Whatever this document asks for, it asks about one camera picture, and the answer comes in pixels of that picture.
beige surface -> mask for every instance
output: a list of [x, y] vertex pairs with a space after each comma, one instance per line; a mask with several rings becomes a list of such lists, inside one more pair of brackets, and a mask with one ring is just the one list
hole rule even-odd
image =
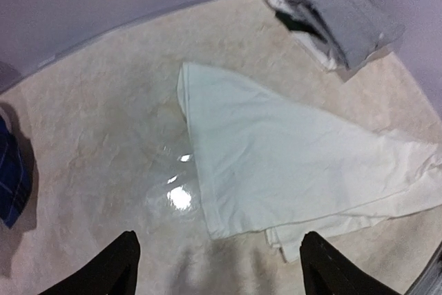
[[[16, 227], [0, 228], [0, 294], [44, 290], [125, 229], [142, 245], [138, 294], [303, 294], [300, 265], [284, 264], [262, 234], [208, 239], [194, 165], [177, 161], [191, 153], [175, 96], [184, 59], [236, 70], [368, 129], [442, 140], [439, 119], [394, 55], [344, 84], [316, 67], [262, 0], [216, 1], [117, 30], [1, 96], [32, 140], [39, 176]], [[178, 186], [190, 207], [174, 207]], [[442, 239], [441, 212], [333, 243], [403, 292]]]

gray folded shirt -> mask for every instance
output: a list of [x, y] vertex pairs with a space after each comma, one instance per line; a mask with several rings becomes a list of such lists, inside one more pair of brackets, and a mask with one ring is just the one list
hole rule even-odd
[[373, 0], [285, 0], [294, 19], [318, 31], [348, 69], [357, 68], [374, 51], [392, 43], [405, 27]]

stack of folded clothes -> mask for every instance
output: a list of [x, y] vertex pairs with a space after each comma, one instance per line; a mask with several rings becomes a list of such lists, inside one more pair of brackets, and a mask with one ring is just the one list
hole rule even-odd
[[373, 0], [267, 0], [276, 16], [327, 70], [357, 69], [397, 40], [403, 25]]

folded white shirt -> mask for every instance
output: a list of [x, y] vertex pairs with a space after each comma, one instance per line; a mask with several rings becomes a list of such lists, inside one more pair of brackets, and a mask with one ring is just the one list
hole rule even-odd
[[212, 238], [266, 231], [288, 261], [335, 236], [442, 204], [438, 144], [376, 134], [233, 72], [184, 63], [177, 87]]

blue plaid cloth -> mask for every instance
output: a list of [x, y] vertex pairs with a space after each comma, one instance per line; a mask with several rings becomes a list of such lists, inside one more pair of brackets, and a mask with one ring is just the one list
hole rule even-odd
[[0, 117], [0, 218], [7, 227], [23, 212], [31, 190], [17, 141]]

